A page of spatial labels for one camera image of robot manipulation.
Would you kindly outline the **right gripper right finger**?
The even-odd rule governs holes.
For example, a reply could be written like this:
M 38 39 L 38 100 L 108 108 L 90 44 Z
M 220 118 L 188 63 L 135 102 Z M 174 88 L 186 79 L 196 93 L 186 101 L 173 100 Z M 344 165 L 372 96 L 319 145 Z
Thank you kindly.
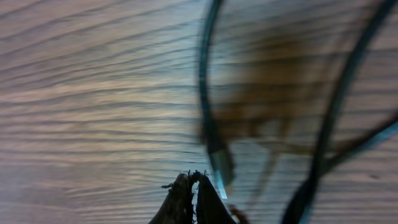
M 197 223 L 198 224 L 236 224 L 221 199 L 216 193 L 209 178 L 200 175 L 197 195 Z

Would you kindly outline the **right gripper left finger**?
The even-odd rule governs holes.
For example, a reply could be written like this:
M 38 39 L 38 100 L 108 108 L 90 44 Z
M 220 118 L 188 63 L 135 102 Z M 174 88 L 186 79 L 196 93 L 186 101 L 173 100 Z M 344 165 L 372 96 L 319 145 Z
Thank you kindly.
M 192 224 L 194 193 L 192 187 L 199 180 L 199 171 L 181 173 L 174 182 L 163 185 L 169 192 L 149 224 Z

